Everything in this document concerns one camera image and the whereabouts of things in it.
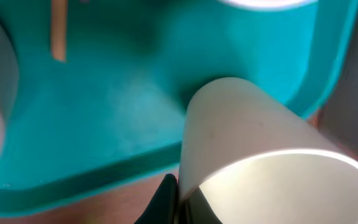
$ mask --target wooden skewer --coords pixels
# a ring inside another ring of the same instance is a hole
[[[50,47],[52,57],[61,62],[66,61],[67,7],[68,0],[52,0]]]

